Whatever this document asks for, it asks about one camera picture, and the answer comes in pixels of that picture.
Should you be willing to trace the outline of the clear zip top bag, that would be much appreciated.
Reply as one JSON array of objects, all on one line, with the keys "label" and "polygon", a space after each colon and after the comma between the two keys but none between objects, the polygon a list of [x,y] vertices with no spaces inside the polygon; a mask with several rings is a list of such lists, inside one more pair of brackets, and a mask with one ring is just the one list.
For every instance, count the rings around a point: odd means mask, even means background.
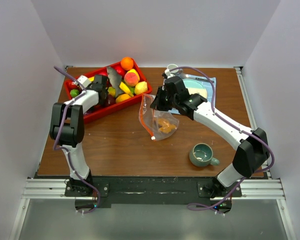
[{"label": "clear zip top bag", "polygon": [[[179,120],[175,118],[168,111],[159,111],[150,108],[151,103],[153,102],[155,96],[151,94],[142,94],[141,104],[139,108],[139,122],[144,127],[144,129],[150,134],[150,138],[152,141],[160,141],[172,136],[179,126]],[[157,124],[158,118],[164,118],[170,121],[170,123],[177,126],[175,131],[170,133],[163,133],[159,131],[159,127]]]}]

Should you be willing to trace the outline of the orange pretzel snack toy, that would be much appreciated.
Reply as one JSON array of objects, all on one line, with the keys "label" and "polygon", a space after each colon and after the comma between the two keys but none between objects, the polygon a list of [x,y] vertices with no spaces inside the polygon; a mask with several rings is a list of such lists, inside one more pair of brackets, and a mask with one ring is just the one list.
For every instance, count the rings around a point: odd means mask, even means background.
[{"label": "orange pretzel snack toy", "polygon": [[175,124],[170,123],[170,121],[165,118],[158,118],[156,122],[158,124],[158,130],[162,133],[169,134],[177,129]]}]

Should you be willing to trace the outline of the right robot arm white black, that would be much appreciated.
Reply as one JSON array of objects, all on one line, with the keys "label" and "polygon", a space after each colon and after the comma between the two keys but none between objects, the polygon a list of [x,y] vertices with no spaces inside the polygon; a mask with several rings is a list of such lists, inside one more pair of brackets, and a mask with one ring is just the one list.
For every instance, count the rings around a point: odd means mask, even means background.
[{"label": "right robot arm white black", "polygon": [[263,129],[253,130],[241,125],[214,108],[213,103],[200,94],[189,93],[178,76],[167,78],[158,87],[150,107],[166,112],[176,109],[181,115],[210,128],[235,149],[232,163],[212,180],[211,188],[217,196],[225,196],[238,180],[250,178],[272,156]]}]

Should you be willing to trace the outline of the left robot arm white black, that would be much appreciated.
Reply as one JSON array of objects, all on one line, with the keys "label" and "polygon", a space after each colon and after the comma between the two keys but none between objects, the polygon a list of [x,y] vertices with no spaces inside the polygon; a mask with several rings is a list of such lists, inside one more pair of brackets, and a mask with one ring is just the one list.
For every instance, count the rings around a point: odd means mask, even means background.
[{"label": "left robot arm white black", "polygon": [[62,150],[70,175],[68,187],[82,196],[95,191],[91,170],[88,167],[82,141],[85,135],[84,114],[107,100],[107,82],[105,75],[95,75],[93,81],[81,75],[74,81],[72,99],[64,103],[55,103],[52,107],[49,135],[54,140],[53,149]]}]

